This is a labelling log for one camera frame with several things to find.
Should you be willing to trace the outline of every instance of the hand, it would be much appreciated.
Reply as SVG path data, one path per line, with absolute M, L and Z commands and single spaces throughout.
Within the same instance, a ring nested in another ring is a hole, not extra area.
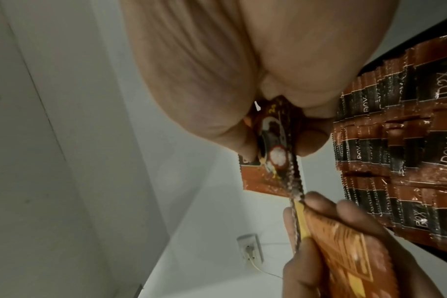
M 163 111 L 247 160 L 243 119 L 284 95 L 298 155 L 329 138 L 340 92 L 377 48 L 397 0 L 121 0 L 137 66 Z
M 363 233 L 381 240 L 394 264 L 402 298 L 442 298 L 442 294 L 428 275 L 420 268 L 411 253 L 397 242 L 372 216 L 351 201 L 337 204 L 316 192 L 306 195 L 306 204 L 327 217 L 334 218 Z M 290 208 L 284 210 L 284 225 L 294 247 L 294 225 Z M 283 298 L 319 297 L 323 263 L 311 238 L 301 242 L 301 247 L 284 267 Z

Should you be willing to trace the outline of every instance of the stack of packets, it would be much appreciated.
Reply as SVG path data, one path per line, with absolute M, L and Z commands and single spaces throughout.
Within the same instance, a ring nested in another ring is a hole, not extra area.
M 396 235 L 447 252 L 447 36 L 358 76 L 332 136 L 346 198 Z
M 304 204 L 304 193 L 292 148 L 295 109 L 285 98 L 261 104 L 252 118 L 258 160 L 240 157 L 243 188 L 288 197 L 295 224 L 296 249 L 311 236 L 330 270 L 321 297 L 400 297 L 389 252 L 377 238 L 365 235 Z

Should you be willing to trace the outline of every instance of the row of sachets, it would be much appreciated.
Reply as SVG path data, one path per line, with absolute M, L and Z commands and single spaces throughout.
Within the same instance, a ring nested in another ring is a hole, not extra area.
M 414 243 L 447 251 L 447 188 L 342 174 L 346 199 Z
M 447 186 L 447 109 L 428 119 L 338 127 L 333 144 L 340 171 Z
M 335 126 L 430 117 L 447 108 L 447 36 L 420 43 L 358 76 L 343 91 Z

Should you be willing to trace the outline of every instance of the wall socket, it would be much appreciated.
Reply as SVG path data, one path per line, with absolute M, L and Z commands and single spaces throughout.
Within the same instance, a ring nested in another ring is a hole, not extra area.
M 246 265 L 252 266 L 247 254 L 248 246 L 253 247 L 253 262 L 255 265 L 261 266 L 263 264 L 263 253 L 261 251 L 261 245 L 257 234 L 242 235 L 237 238 L 237 243 L 238 247 L 240 248 L 242 260 Z

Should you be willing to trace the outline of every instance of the power cord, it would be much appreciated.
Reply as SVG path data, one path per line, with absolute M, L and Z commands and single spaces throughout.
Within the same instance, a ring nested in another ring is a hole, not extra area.
M 280 277 L 280 276 L 278 276 L 278 275 L 275 275 L 275 274 L 266 272 L 266 271 L 264 271 L 264 270 L 261 270 L 261 269 L 254 263 L 254 261 L 253 261 L 253 258 L 254 258 L 254 257 L 253 257 L 254 247 L 253 247 L 253 246 L 247 246 L 247 248 L 245 249 L 245 251 L 246 251 L 247 254 L 248 254 L 248 259 L 250 260 L 250 263 L 253 265 L 253 267 L 254 267 L 256 270 L 258 270 L 258 271 L 261 272 L 261 273 L 264 273 L 264 274 L 271 275 L 271 276 L 274 276 L 274 277 L 277 277 L 277 278 L 282 279 L 282 277 Z

